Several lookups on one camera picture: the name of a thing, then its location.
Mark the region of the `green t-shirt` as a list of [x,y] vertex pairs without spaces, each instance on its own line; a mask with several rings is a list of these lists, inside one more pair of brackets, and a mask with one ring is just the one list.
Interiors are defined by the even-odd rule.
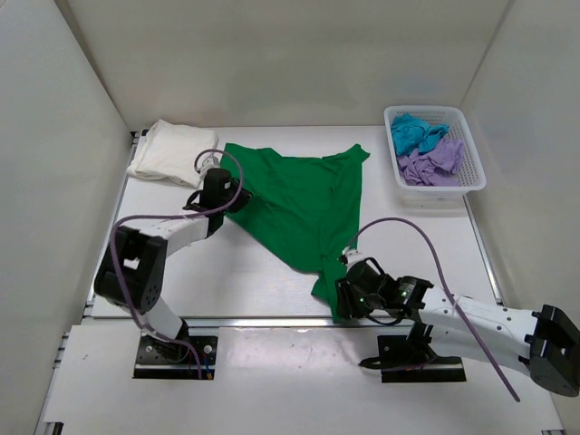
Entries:
[[311,294],[338,313],[338,258],[359,229],[363,163],[360,145],[331,156],[285,157],[270,148],[225,147],[223,169],[253,197],[229,218],[294,270],[318,276]]

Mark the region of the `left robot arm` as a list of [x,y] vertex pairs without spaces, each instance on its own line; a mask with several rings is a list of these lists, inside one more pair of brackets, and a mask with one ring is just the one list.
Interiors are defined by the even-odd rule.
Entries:
[[94,292],[129,313],[138,327],[158,342],[171,361],[189,352],[189,328],[161,296],[169,256],[211,237],[227,213],[247,206],[253,194],[226,169],[210,169],[201,189],[192,193],[174,218],[155,217],[142,229],[125,220],[112,230],[94,278]]

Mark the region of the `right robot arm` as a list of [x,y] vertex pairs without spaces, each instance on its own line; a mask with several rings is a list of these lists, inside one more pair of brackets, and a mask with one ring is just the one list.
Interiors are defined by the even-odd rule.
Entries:
[[384,382],[462,382],[464,359],[487,362],[528,376],[565,397],[579,394],[579,330],[552,305],[539,311],[483,304],[414,276],[393,278],[372,257],[353,251],[339,261],[337,312],[348,320],[391,317],[387,326],[412,323],[403,335],[381,335],[378,355],[360,361]]

